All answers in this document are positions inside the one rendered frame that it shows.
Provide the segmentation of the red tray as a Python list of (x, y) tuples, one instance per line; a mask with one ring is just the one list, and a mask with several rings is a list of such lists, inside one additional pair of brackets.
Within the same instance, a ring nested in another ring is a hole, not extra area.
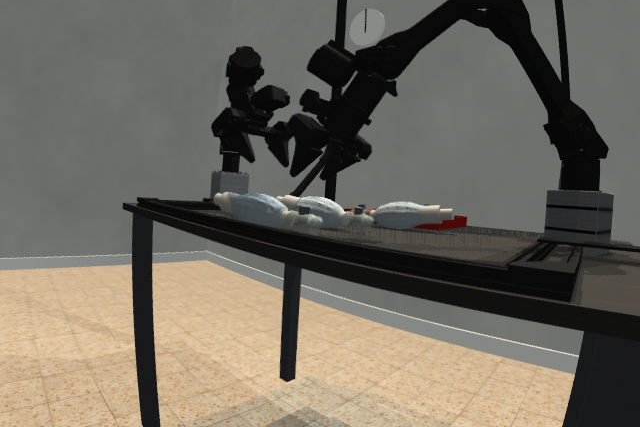
[[(343, 210), (344, 212), (346, 212), (354, 209), (343, 209)], [(451, 228), (466, 227), (466, 225), (467, 225), (467, 217), (454, 216), (454, 220), (443, 220), (441, 224), (425, 224), (425, 225), (416, 226), (414, 228), (445, 230), (445, 229), (451, 229)]]

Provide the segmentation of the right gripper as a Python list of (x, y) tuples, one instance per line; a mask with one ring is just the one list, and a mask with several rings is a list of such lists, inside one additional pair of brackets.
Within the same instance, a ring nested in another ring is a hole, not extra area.
[(248, 113), (246, 97), (243, 94), (236, 98), (232, 104), (232, 108), (236, 109), (226, 107), (215, 119), (211, 126), (214, 137), (219, 137), (250, 163), (255, 161), (255, 155), (248, 134), (265, 137), (264, 140), (269, 145), (267, 148), (284, 167), (288, 167), (288, 143), (293, 135), (286, 126), (287, 122), (278, 121), (273, 127), (267, 126), (272, 117), (256, 108), (256, 111)]

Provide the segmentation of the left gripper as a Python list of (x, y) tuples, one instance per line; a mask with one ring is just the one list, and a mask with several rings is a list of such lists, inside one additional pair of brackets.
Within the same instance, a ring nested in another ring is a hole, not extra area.
[[(357, 134), (364, 124), (370, 125), (371, 113), (357, 106), (344, 95), (340, 99), (334, 97), (332, 102), (335, 107), (322, 122), (318, 123), (312, 117), (300, 113), (292, 115), (288, 121), (286, 126), (293, 132), (291, 134), (296, 142), (290, 169), (292, 177), (296, 177), (316, 160), (323, 153), (321, 149), (328, 142), (333, 143), (333, 152), (319, 176), (323, 181), (360, 162), (360, 159), (367, 160), (372, 153), (371, 145)], [(356, 137), (355, 134), (357, 134)], [(356, 156), (357, 154), (360, 159)]]

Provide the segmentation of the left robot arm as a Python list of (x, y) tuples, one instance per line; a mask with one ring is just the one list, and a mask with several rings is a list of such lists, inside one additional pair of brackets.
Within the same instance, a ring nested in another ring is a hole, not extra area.
[(511, 47), (524, 68), (548, 112), (544, 130), (564, 161), (560, 190), (599, 191), (599, 159), (606, 159), (609, 148), (587, 113), (569, 98), (532, 34), (522, 0), (447, 0), (411, 28), (357, 50), (355, 55), (330, 40), (315, 51), (307, 71), (336, 88), (344, 87), (356, 70), (343, 95), (372, 113), (386, 92), (398, 96), (393, 79), (417, 53), (460, 19), (489, 28)]

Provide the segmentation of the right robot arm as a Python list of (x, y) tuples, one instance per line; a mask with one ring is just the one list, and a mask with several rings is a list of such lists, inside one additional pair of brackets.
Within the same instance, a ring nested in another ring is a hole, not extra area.
[[(264, 75), (265, 70), (262, 68), (260, 63), (261, 57), (254, 51), (254, 49), (252, 49), (252, 47), (236, 47), (236, 52), (229, 56), (229, 61), (226, 67), (226, 77), (229, 77), (229, 85), (226, 88), (226, 92), (229, 97), (229, 102), (231, 102), (231, 108), (236, 98), (243, 94), (247, 94), (246, 107), (248, 113), (251, 114), (253, 111), (256, 111), (256, 109), (260, 109), (264, 110), (265, 113), (270, 115), (270, 117), (273, 117), (273, 111), (289, 105), (290, 96), (286, 91), (284, 91), (284, 89), (273, 85), (267, 85), (255, 92), (253, 86), (255, 86), (257, 80)], [(232, 69), (230, 69), (231, 65)], [(254, 95), (250, 93), (253, 93)], [(227, 143), (224, 143), (224, 141), (220, 142), (220, 155), (221, 154), (223, 155), (222, 171), (242, 173), (239, 172), (238, 168), (240, 154)]]

